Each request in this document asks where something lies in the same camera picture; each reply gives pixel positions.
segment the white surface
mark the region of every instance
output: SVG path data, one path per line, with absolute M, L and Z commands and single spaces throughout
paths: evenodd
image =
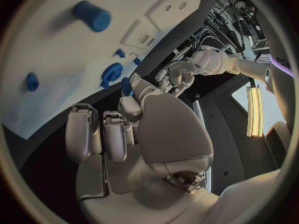
M 279 109 L 275 95 L 266 90 L 266 85 L 263 82 L 255 80 L 255 83 L 256 86 L 260 85 L 261 88 L 264 111 L 263 133 L 266 135 L 273 124 L 278 121 L 286 123 L 286 121 L 281 113 L 281 110 Z M 245 86 L 234 92 L 232 97 L 244 108 L 244 110 L 248 111 L 247 92 Z
M 183 0 L 88 0 L 112 15 L 110 26 L 94 33 L 70 13 L 80 1 L 83 0 L 45 0 L 30 11 L 21 8 L 12 21 L 19 19 L 18 24 L 11 26 L 19 26 L 19 29 L 9 30 L 8 27 L 7 31 L 15 37 L 5 44 L 6 57 L 0 61 L 5 64 L 2 121 L 25 139 L 63 110 L 102 90 L 101 75 L 111 64 L 120 62 L 124 70 L 110 85 L 129 76 L 137 67 L 133 64 L 136 56 L 144 59 L 200 3 L 200 0 L 186 0 L 187 6 L 180 10 L 176 5 Z M 166 12 L 168 2 L 171 3 L 169 13 Z M 141 21 L 143 29 L 138 26 L 132 33 L 130 28 L 137 20 Z M 132 46 L 134 39 L 138 42 L 140 35 L 147 32 L 156 37 L 150 46 Z M 124 37 L 130 38 L 129 45 L 121 42 Z M 126 53 L 125 59 L 115 55 L 119 48 Z M 25 88 L 30 72 L 39 80 L 35 92 Z

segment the blue knob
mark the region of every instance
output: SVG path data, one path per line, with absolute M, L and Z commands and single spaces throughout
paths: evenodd
M 111 21 L 109 12 L 88 1 L 81 1 L 75 5 L 73 14 L 84 21 L 95 32 L 104 31 Z
M 123 66 L 120 63 L 114 63 L 107 67 L 102 74 L 103 81 L 101 82 L 101 86 L 104 87 L 105 90 L 109 89 L 109 82 L 116 81 L 122 75 L 122 71 Z
M 135 58 L 135 60 L 133 61 L 137 66 L 141 66 L 142 65 L 142 62 L 141 62 L 141 60 L 138 58 L 138 57 L 136 57 Z
M 120 58 L 125 58 L 125 57 L 126 57 L 125 52 L 123 52 L 121 49 L 118 49 L 115 53 L 116 53 L 117 55 L 119 55 Z
M 27 75 L 26 84 L 29 91 L 35 91 L 38 88 L 39 83 L 34 73 L 31 72 Z
M 125 96 L 132 96 L 134 94 L 134 91 L 131 87 L 130 80 L 128 77 L 124 77 L 122 79 L 121 85 L 123 87 L 122 91 L 125 94 Z

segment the robotic hand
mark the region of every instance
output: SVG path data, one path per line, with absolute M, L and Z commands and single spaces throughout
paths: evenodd
M 174 87 L 172 94 L 178 97 L 193 84 L 194 75 L 217 75 L 227 71 L 261 80 L 270 91 L 273 90 L 269 64 L 243 60 L 242 57 L 227 55 L 224 51 L 211 46 L 201 46 L 201 49 L 194 52 L 191 58 L 171 61 L 160 70 L 155 78 L 159 82 L 159 89 L 168 93 Z

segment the robotic arm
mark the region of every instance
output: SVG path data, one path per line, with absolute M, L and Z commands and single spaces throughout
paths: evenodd
M 202 50 L 195 52 L 191 58 L 183 61 L 172 61 L 156 76 L 159 89 L 172 93 L 178 97 L 194 82 L 194 75 L 217 75 L 225 71 L 232 74 L 244 74 L 246 76 L 263 81 L 272 92 L 272 80 L 270 64 L 262 64 L 256 61 L 243 59 L 241 56 L 228 55 L 224 51 L 211 46 L 201 46 Z

